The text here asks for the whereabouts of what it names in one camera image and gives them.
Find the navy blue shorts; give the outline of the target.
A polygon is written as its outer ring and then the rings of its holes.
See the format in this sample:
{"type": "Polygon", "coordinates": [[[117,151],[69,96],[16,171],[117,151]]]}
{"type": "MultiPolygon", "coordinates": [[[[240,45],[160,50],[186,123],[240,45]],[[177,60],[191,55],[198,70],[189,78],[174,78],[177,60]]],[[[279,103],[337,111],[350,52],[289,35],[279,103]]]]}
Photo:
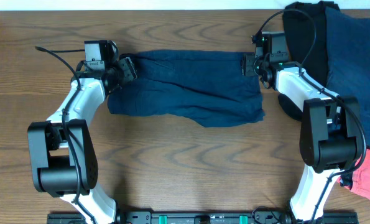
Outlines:
{"type": "Polygon", "coordinates": [[[207,128],[264,118],[256,76],[242,73],[242,52],[153,50],[128,54],[137,78],[108,97],[112,114],[183,116],[207,128]]]}

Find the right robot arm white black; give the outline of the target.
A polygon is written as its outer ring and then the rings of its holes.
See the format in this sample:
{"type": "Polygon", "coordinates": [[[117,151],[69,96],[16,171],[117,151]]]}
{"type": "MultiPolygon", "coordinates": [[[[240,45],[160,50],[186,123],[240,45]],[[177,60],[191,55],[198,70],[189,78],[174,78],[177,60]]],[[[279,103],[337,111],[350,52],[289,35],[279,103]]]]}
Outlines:
{"type": "Polygon", "coordinates": [[[284,96],[302,112],[299,148],[305,163],[296,193],[275,223],[342,223],[352,215],[327,215],[324,204],[336,180],[361,166],[366,137],[353,96],[327,90],[298,62],[270,62],[268,54],[245,54],[246,77],[259,77],[266,88],[284,96]]]}

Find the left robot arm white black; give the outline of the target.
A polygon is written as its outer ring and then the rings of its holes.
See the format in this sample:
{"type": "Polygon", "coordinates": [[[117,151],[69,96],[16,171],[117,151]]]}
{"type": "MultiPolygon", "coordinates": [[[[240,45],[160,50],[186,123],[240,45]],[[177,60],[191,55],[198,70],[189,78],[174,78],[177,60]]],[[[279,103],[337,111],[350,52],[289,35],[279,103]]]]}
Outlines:
{"type": "Polygon", "coordinates": [[[129,57],[105,63],[82,61],[61,106],[27,130],[34,187],[60,198],[76,213],[51,213],[48,223],[126,223],[115,199],[98,183],[98,162],[89,125],[108,94],[135,80],[129,57]]]}

